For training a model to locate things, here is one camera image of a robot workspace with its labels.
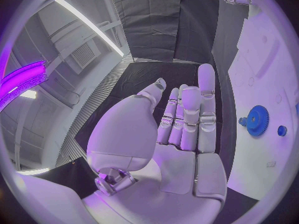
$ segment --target air vent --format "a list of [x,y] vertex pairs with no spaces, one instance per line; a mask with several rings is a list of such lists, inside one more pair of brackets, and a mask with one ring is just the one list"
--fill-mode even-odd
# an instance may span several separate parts
[[96,58],[96,55],[87,42],[74,50],[71,55],[82,69]]

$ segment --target white robotic arm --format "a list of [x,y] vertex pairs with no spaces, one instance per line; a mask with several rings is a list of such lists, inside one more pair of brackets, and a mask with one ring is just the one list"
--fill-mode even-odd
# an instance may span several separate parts
[[112,195],[133,184],[128,173],[144,168],[151,160],[157,139],[152,116],[166,82],[155,83],[109,109],[94,128],[87,146],[87,161],[99,173],[98,188]]

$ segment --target blue gear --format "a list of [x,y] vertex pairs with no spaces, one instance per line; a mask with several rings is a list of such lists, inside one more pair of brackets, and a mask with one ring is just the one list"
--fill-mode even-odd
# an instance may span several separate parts
[[263,106],[254,106],[247,117],[246,127],[252,136],[262,135],[268,128],[269,113]]

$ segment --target robotic hand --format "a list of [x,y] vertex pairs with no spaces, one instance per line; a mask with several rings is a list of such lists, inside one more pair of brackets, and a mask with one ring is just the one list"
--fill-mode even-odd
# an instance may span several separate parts
[[110,108],[97,123],[87,146],[87,161],[99,173],[96,185],[106,195],[132,185],[129,171],[144,168],[153,156],[157,124],[153,109],[166,82],[159,78],[137,95]]

